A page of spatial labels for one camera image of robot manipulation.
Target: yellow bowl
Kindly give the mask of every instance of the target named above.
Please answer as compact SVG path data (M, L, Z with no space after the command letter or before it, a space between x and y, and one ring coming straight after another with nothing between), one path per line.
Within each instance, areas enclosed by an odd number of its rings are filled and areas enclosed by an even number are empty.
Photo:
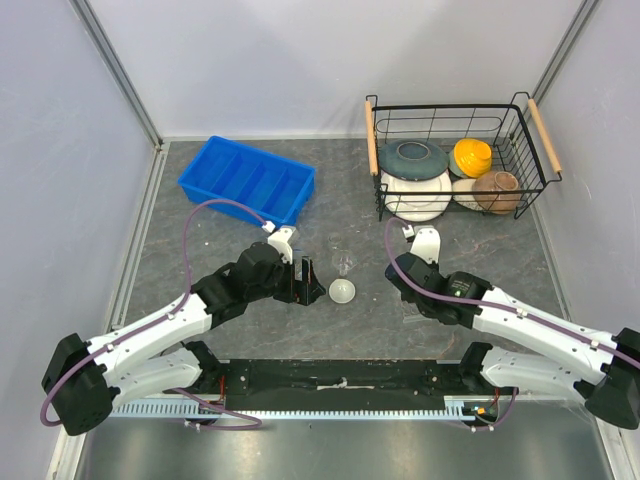
M456 165L467 177L478 178L491 170L491 147L475 138L463 138L453 147Z

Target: metal table surface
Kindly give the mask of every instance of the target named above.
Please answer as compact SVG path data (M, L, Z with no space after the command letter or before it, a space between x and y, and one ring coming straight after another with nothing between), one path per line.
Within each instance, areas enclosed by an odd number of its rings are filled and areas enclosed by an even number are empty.
M420 421L267 421L254 432L196 433L110 419L90 434L75 480L612 478L591 419L518 402L493 433Z

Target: white robotic arm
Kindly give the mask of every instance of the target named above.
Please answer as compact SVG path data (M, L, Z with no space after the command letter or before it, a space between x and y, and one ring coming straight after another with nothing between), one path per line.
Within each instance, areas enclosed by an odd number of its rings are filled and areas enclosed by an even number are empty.
M640 358L640 334L624 329L614 336L567 322L469 273L444 277L438 269L438 232L433 227L404 231L413 239L411 251L397 257L396 265L386 271L403 300L441 323L506 338L543 355L474 343L461 362L465 374L495 387L571 398L609 423L638 427L640 371L621 358ZM416 285L429 295L419 293Z
M272 297L307 306L324 295L308 257L302 257L302 277L296 279L291 248L296 237L294 227L281 228L266 243L251 245L237 262L196 282L186 299L181 296L125 328L86 342L77 334L61 340L42 386L47 393L57 389L51 403L67 432L84 433L133 399L217 382L220 362L203 342L152 357L242 315L249 303ZM69 377L71 369L77 371Z

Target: wooden handle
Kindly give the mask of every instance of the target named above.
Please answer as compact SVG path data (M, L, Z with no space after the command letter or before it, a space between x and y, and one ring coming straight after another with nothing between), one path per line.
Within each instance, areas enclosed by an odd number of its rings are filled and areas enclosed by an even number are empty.
M562 165L560 165L560 160L558 160L558 154L556 153L556 149L553 148L553 144L551 143L551 137L549 137L549 132L547 131L547 127L540 116L540 110L538 110L538 106L533 98L529 99L529 110L531 111L531 116L533 117L533 121L538 128L538 132L540 133L540 139L542 140L542 144L544 145L544 149L547 151L547 156L549 157L549 162L551 162L551 168L556 173L562 173Z
M378 174L378 152L376 150L376 137L373 135L373 110L371 102L364 102L364 119L367 122L367 147L369 148L369 172Z

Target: cable clip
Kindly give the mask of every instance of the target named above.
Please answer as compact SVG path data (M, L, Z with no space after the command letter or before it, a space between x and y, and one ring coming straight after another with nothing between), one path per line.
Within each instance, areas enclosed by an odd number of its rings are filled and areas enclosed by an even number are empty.
M411 225L402 227L402 233L404 234L404 238L406 238L407 240L411 240L416 236L416 232L413 230L413 227Z
M276 226L271 220L267 220L267 222L261 228L267 233L273 233L273 231L276 229Z

